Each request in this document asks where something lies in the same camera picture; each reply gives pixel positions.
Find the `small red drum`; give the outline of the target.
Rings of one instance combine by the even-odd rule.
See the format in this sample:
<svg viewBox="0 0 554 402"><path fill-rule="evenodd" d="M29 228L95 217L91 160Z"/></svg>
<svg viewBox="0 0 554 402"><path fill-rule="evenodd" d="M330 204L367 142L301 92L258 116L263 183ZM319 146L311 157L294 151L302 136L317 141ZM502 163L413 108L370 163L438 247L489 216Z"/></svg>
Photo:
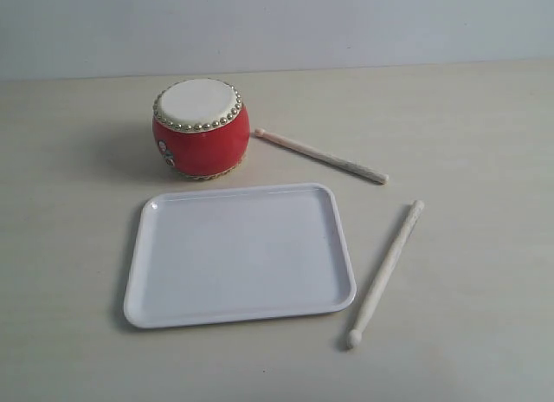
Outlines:
<svg viewBox="0 0 554 402"><path fill-rule="evenodd" d="M248 111L235 86L188 79L157 96L152 133L169 167L189 178L212 179L241 163L250 138Z"/></svg>

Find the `white rectangular plastic tray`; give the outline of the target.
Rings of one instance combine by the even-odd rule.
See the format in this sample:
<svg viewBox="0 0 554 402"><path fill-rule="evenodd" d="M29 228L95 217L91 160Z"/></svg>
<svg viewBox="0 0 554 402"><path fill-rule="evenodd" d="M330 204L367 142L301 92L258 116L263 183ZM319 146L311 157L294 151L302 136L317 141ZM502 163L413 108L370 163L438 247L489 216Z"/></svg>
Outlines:
<svg viewBox="0 0 554 402"><path fill-rule="evenodd" d="M327 187L175 192L141 211L123 312L138 328L189 327L334 313L356 292Z"/></svg>

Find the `wooden drumstick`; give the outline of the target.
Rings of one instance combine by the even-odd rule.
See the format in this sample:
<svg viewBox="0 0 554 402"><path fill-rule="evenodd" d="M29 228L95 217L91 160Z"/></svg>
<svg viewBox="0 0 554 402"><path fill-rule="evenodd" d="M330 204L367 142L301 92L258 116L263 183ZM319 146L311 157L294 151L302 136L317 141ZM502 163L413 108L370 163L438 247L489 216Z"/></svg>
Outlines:
<svg viewBox="0 0 554 402"><path fill-rule="evenodd" d="M386 185L390 180L390 177L385 173L375 171L367 166L360 165L346 159L341 159L335 155L322 152L312 146L308 146L296 140L283 137L276 133L270 133L262 128L256 128L254 130L254 136L258 139L264 139L269 143L281 146L311 159L315 159L341 171L364 178L378 185Z"/></svg>
<svg viewBox="0 0 554 402"><path fill-rule="evenodd" d="M409 207L406 217L394 235L368 291L364 294L364 299L361 301L356 319L345 337L345 346L348 350L354 349L362 341L364 330L367 328L371 318L376 312L377 305L395 270L403 248L424 208L424 202L422 200L416 200Z"/></svg>

